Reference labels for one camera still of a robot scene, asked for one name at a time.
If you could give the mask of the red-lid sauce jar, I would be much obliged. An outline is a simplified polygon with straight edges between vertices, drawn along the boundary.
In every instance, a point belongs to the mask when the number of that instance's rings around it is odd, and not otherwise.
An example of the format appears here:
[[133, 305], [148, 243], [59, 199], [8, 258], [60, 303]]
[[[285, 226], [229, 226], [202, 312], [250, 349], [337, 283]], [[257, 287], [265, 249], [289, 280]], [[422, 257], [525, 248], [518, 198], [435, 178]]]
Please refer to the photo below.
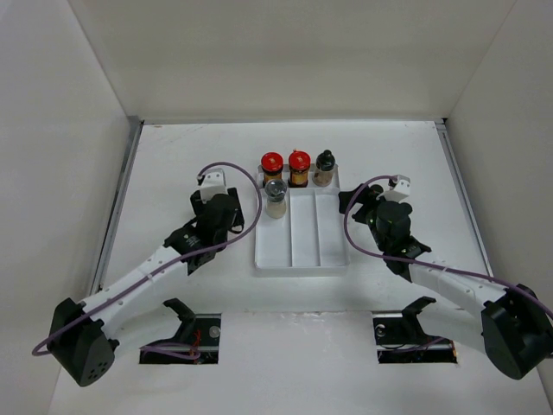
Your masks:
[[303, 150], [293, 150], [289, 155], [289, 185], [292, 188], [305, 188], [308, 186], [308, 173], [310, 171], [310, 155]]
[[283, 177], [283, 157], [270, 151], [261, 157], [261, 168], [263, 171], [263, 186], [271, 180], [281, 180]]

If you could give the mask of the black-top brown chunk grinder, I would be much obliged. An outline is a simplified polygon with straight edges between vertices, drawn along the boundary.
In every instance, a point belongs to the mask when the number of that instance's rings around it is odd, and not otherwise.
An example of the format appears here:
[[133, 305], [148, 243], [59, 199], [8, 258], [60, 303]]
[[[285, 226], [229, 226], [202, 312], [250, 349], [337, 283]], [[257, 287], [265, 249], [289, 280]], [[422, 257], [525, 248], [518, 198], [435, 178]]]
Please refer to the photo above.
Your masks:
[[334, 176], [335, 157], [331, 150], [324, 150], [315, 160], [313, 182], [319, 187], [326, 187]]

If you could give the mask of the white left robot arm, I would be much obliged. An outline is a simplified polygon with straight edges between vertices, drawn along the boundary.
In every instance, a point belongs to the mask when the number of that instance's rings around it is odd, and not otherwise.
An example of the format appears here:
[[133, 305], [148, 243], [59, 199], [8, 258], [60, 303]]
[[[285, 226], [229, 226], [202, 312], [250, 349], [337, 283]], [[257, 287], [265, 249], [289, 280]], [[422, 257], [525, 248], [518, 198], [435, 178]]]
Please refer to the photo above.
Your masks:
[[80, 302], [67, 298], [56, 306], [47, 349], [79, 386], [90, 386], [136, 349], [148, 355], [187, 344], [183, 357], [200, 357], [192, 340], [196, 315], [176, 291], [224, 250], [229, 234], [243, 231], [245, 220], [235, 188], [206, 202], [194, 192], [191, 202], [194, 218], [135, 270]]

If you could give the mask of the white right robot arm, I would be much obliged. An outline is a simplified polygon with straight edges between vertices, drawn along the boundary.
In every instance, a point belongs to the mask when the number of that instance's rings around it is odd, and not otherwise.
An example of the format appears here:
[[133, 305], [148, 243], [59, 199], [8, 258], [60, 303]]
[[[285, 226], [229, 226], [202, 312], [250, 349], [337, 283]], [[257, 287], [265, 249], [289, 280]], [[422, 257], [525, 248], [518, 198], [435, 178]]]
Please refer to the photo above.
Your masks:
[[392, 274], [425, 287], [455, 304], [441, 312], [435, 297], [421, 297], [402, 311], [400, 329], [411, 342], [444, 337], [475, 349], [507, 377], [520, 380], [552, 356], [552, 312], [533, 290], [439, 260], [410, 231], [406, 176], [387, 176], [388, 187], [372, 178], [338, 194], [344, 221], [368, 226]]

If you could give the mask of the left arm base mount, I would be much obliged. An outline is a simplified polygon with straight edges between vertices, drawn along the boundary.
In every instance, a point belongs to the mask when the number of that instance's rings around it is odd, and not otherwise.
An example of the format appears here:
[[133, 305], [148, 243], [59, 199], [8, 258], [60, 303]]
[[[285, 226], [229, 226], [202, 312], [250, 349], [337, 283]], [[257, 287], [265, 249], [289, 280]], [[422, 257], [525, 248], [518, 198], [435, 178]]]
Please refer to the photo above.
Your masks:
[[179, 325], [175, 332], [141, 350], [140, 365], [216, 365], [219, 363], [221, 314], [196, 314], [181, 300], [163, 303]]

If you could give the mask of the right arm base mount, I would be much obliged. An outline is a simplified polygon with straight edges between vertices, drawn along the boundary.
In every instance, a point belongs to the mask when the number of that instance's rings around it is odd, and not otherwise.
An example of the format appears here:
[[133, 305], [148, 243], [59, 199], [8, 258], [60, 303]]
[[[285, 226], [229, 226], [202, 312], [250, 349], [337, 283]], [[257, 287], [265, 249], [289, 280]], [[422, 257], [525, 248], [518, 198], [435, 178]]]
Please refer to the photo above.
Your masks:
[[435, 302], [432, 297], [420, 297], [402, 310], [372, 315], [379, 364], [457, 363], [454, 343], [427, 335], [418, 321], [419, 315]]

